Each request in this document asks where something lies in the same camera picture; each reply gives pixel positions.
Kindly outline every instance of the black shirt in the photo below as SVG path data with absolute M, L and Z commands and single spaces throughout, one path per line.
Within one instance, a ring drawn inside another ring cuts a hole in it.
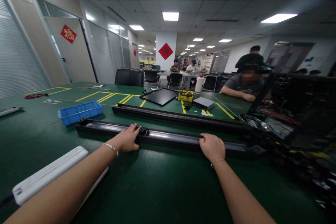
M 264 61 L 264 57 L 261 56 L 260 54 L 246 54 L 242 56 L 236 64 L 236 68 L 238 68 L 237 74 L 242 72 L 245 65 L 247 63 L 250 63 L 251 61 Z

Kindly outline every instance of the black office chair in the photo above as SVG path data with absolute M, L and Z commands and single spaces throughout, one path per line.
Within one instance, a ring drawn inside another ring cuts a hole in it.
M 168 83 L 168 89 L 170 86 L 177 86 L 179 87 L 181 85 L 181 82 L 182 82 L 182 78 L 183 78 L 183 75 L 180 74 L 180 73 L 171 73 L 169 75 L 169 83 Z
M 145 82 L 149 86 L 150 83 L 156 83 L 156 87 L 158 86 L 160 76 L 157 71 L 153 70 L 145 70 Z
M 220 86 L 221 82 L 215 76 L 207 76 L 205 78 L 203 89 L 213 90 L 213 92 L 215 93 L 216 91 L 219 92 Z
M 135 68 L 118 68 L 114 83 L 125 86 L 144 86 L 144 71 Z

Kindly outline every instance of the metal frame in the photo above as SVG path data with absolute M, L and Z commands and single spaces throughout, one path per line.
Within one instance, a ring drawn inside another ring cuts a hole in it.
M 106 121 L 96 121 L 90 119 L 83 119 L 75 128 L 78 132 L 91 133 L 97 135 L 105 135 L 113 137 L 128 128 L 129 125 L 115 124 Z M 178 149 L 200 151 L 199 136 L 188 135 L 182 133 L 174 133 L 169 131 L 161 131 L 156 129 L 147 129 L 142 127 L 140 133 L 136 138 L 136 143 L 154 144 Z M 253 159 L 258 156 L 250 151 L 244 143 L 224 141 L 227 157 Z
M 189 127 L 225 132 L 235 135 L 242 135 L 246 131 L 243 125 L 239 122 L 222 121 L 209 117 L 204 118 L 196 115 L 154 110 L 120 103 L 118 103 L 118 106 L 112 106 L 112 110 L 115 114 L 148 118 L 165 123 L 188 125 Z

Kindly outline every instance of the bracelet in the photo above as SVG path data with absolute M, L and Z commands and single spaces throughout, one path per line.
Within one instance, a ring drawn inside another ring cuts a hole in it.
M 117 156 L 119 156 L 119 152 L 112 145 L 109 145 L 107 143 L 103 143 L 102 145 L 106 145 L 107 147 L 111 148 L 112 150 L 116 152 Z
M 213 165 L 214 163 L 216 163 L 217 161 L 225 161 L 225 159 L 217 159 L 217 160 L 213 161 L 213 162 L 211 163 L 211 168 L 213 168 L 212 165 Z

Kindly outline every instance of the red diamond decoration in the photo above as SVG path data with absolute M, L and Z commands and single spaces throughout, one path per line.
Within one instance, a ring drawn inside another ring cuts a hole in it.
M 166 44 L 163 45 L 163 47 L 161 47 L 161 49 L 159 50 L 159 53 L 162 55 L 162 58 L 164 58 L 164 60 L 166 60 L 166 59 L 168 59 L 168 57 L 170 55 L 172 55 L 173 50 L 166 43 Z

